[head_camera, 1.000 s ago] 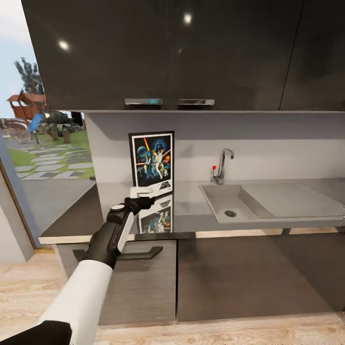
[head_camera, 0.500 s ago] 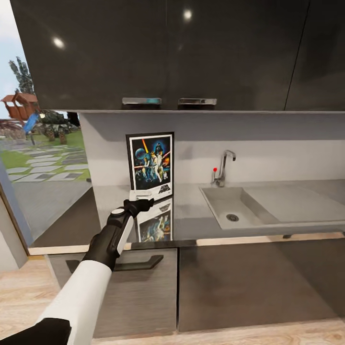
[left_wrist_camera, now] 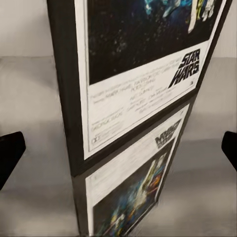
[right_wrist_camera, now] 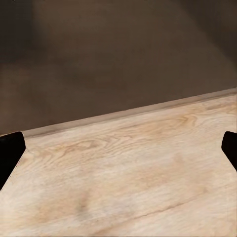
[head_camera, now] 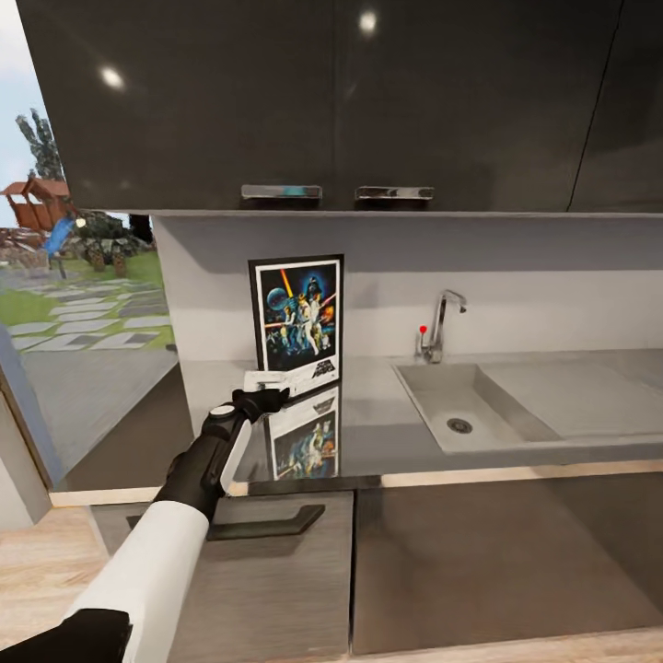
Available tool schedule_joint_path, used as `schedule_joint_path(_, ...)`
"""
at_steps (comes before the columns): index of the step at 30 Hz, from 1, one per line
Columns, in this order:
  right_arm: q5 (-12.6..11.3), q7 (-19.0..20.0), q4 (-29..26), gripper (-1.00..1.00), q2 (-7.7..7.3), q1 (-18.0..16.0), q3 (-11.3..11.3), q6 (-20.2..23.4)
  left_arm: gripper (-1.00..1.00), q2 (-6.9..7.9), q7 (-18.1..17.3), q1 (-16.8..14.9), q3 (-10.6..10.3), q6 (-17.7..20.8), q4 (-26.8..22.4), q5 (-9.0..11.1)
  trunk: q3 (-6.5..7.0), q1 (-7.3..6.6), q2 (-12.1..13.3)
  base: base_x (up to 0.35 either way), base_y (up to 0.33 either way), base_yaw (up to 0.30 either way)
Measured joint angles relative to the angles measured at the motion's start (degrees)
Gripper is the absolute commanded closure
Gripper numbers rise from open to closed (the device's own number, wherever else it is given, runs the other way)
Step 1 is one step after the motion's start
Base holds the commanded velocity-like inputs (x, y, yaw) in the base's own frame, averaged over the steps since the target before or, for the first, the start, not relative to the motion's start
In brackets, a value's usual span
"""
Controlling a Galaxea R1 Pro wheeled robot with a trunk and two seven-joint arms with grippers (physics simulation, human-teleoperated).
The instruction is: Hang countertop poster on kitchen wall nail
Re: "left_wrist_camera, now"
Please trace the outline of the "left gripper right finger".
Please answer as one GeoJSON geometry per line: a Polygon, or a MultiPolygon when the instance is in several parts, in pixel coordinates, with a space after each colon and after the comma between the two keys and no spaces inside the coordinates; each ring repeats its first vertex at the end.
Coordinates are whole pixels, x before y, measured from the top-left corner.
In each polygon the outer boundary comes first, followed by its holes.
{"type": "Polygon", "coordinates": [[[237,133],[226,131],[221,148],[237,171],[237,133]]]}

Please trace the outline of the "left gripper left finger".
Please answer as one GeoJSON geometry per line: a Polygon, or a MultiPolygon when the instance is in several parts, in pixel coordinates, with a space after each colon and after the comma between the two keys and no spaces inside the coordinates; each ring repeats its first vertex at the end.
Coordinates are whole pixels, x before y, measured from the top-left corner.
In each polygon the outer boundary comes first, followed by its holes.
{"type": "Polygon", "coordinates": [[[0,137],[0,190],[8,180],[25,149],[25,140],[20,131],[0,137]]]}

